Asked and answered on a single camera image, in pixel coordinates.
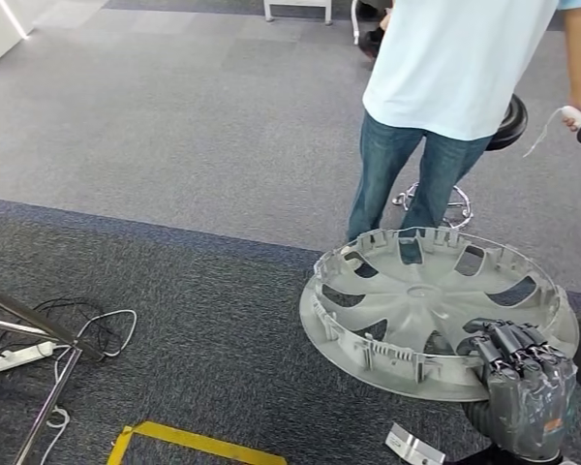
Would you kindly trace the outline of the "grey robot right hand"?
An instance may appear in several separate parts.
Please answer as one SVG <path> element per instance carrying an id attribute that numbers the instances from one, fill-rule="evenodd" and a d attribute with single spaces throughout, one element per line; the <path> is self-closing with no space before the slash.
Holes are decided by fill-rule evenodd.
<path id="1" fill-rule="evenodd" d="M 465 464 L 564 464 L 578 368 L 529 323 L 476 318 L 456 351 L 476 354 L 476 375 L 489 398 L 463 404 L 467 419 L 489 447 Z"/>

